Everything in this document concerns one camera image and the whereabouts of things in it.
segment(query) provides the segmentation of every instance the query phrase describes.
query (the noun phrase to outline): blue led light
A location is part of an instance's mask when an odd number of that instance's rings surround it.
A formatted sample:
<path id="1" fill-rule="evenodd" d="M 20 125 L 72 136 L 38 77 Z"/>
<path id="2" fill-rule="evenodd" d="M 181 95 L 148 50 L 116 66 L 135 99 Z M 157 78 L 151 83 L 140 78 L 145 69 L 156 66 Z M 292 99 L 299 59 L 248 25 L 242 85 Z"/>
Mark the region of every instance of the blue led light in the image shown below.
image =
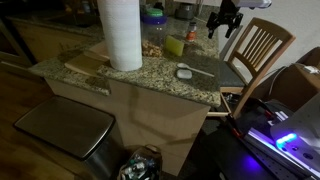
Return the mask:
<path id="1" fill-rule="evenodd" d="M 277 147 L 279 149 L 283 148 L 285 143 L 291 142 L 297 138 L 297 135 L 295 133 L 290 133 L 286 136 L 283 136 L 282 138 L 278 139 L 276 141 Z"/>

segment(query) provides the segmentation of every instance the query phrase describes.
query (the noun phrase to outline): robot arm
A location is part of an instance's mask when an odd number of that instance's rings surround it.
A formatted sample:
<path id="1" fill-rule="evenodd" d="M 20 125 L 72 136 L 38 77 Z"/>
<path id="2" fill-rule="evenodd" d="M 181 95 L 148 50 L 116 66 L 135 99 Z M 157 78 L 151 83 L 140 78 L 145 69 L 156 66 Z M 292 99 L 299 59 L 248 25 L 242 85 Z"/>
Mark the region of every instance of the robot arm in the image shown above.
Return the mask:
<path id="1" fill-rule="evenodd" d="M 271 5 L 271 0 L 222 0 L 218 14 L 212 12 L 207 22 L 209 28 L 208 37 L 211 39 L 214 30 L 220 25 L 227 24 L 229 29 L 226 38 L 229 38 L 232 31 L 239 27 L 243 14 L 239 13 L 240 7 L 267 8 Z"/>

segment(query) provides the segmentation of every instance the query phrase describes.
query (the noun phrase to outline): trash can lid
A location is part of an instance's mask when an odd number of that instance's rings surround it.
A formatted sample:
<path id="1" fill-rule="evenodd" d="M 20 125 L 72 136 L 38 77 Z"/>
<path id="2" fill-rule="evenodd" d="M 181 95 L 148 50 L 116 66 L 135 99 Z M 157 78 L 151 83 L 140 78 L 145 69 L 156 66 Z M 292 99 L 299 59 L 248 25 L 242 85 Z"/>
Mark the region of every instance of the trash can lid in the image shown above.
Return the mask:
<path id="1" fill-rule="evenodd" d="M 55 96 L 32 109 L 15 126 L 84 160 L 114 123 L 110 114 Z"/>

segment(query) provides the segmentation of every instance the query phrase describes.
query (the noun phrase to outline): paper towel roll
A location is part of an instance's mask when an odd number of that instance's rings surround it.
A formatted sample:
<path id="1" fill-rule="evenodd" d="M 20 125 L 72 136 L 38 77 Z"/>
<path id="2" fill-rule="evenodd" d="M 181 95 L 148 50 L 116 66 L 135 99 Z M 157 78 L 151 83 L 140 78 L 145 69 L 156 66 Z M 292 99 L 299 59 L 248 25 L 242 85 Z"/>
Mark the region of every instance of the paper towel roll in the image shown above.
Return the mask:
<path id="1" fill-rule="evenodd" d="M 111 66 L 132 71 L 142 66 L 139 0 L 98 0 Z"/>

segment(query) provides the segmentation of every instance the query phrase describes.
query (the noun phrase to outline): kitchen island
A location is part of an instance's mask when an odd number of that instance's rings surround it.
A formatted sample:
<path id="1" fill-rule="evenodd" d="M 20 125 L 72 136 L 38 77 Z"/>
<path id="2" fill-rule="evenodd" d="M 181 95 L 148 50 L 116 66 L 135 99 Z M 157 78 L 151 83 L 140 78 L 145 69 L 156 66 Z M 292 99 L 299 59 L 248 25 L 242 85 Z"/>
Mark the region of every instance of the kitchen island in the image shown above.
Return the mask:
<path id="1" fill-rule="evenodd" d="M 30 71 L 44 77 L 56 95 L 113 114 L 126 148 L 158 146 L 163 171 L 177 176 L 210 107 L 220 105 L 216 36 L 208 39 L 205 23 L 197 24 L 197 39 L 186 42 L 181 57 L 168 52 L 162 58 L 143 57 L 143 67 L 135 71 L 120 72 L 106 64 L 98 69 L 99 77 L 90 77 L 64 67 L 64 62 L 102 41 L 102 33 Z M 187 27 L 188 22 L 169 18 L 167 34 L 183 41 Z M 215 77 L 193 73 L 190 80 L 178 79 L 179 62 Z"/>

